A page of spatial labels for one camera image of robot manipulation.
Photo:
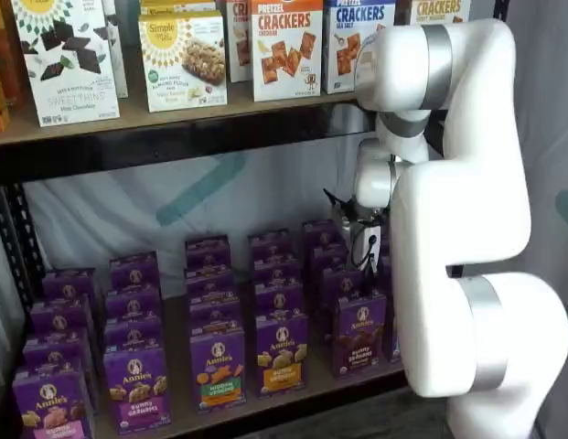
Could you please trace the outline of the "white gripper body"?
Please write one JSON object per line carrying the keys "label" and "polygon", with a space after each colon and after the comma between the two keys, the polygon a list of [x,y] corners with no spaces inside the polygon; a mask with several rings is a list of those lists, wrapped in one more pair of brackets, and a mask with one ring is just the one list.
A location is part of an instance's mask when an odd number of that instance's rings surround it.
{"label": "white gripper body", "polygon": [[361,221],[355,235],[355,265],[377,266],[381,242],[381,220],[376,218]]}

